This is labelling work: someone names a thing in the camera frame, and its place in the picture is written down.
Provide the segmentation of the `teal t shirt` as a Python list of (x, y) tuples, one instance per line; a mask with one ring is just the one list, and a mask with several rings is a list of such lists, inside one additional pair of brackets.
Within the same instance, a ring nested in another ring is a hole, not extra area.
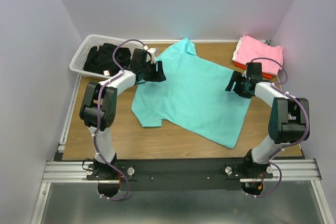
[(233, 71), (200, 58), (185, 38), (158, 57), (166, 80), (137, 87), (131, 110), (143, 127), (168, 120), (227, 148), (234, 148), (250, 100), (225, 89)]

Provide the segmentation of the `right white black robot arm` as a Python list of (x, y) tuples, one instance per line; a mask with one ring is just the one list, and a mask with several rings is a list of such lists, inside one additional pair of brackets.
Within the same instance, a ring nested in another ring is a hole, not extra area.
[(244, 73), (234, 71), (225, 90), (246, 99), (257, 97), (271, 107), (268, 135), (248, 151), (242, 163), (227, 165), (228, 175), (255, 178), (267, 171), (270, 161), (281, 151), (309, 137), (309, 101), (285, 93), (264, 80), (260, 62), (249, 62)]

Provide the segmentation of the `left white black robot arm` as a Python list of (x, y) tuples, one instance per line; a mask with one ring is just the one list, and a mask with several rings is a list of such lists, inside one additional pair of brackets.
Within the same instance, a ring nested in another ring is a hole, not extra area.
[(156, 48), (137, 48), (127, 69), (105, 81), (87, 84), (79, 116), (91, 134), (96, 151), (93, 164), (86, 169), (88, 176), (113, 179), (118, 173), (110, 130), (116, 116), (117, 98), (135, 85), (166, 80), (157, 54)]

